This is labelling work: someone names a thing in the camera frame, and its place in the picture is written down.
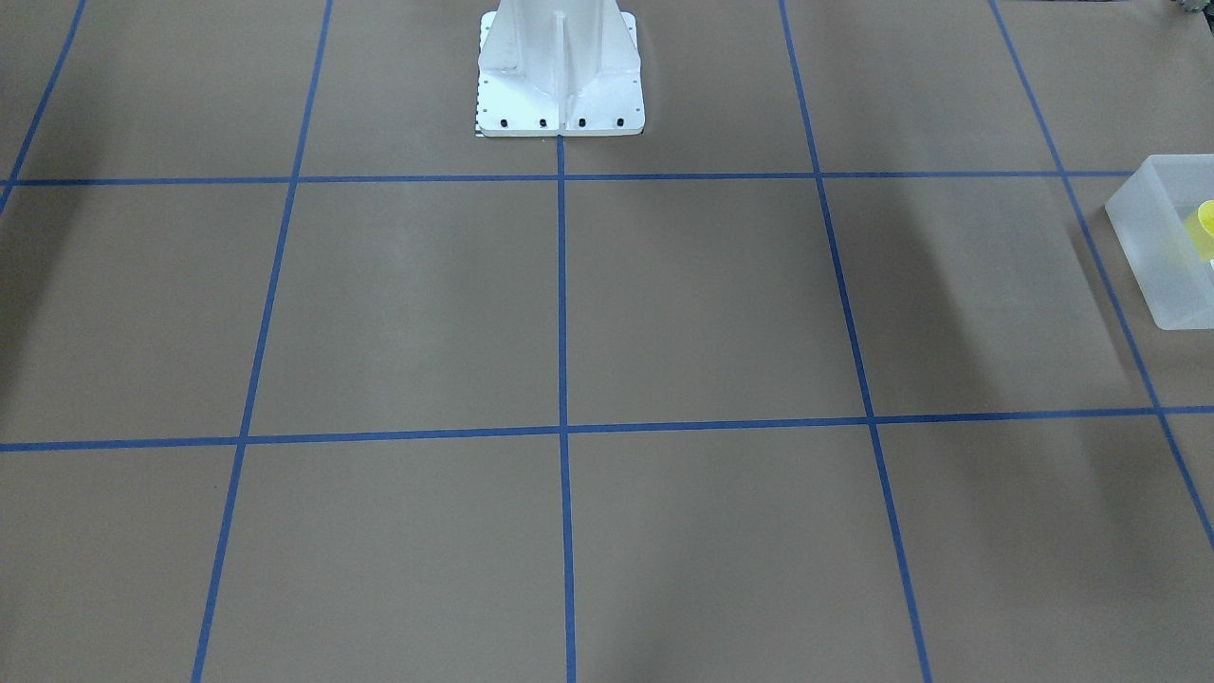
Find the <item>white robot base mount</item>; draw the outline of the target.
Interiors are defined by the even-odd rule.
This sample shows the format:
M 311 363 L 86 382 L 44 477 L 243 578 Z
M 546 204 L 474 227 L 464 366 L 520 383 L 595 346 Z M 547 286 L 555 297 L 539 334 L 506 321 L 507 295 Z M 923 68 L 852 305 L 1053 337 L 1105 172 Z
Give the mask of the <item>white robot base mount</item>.
M 503 1 L 478 39 L 477 135 L 643 133 L 637 21 L 618 2 Z

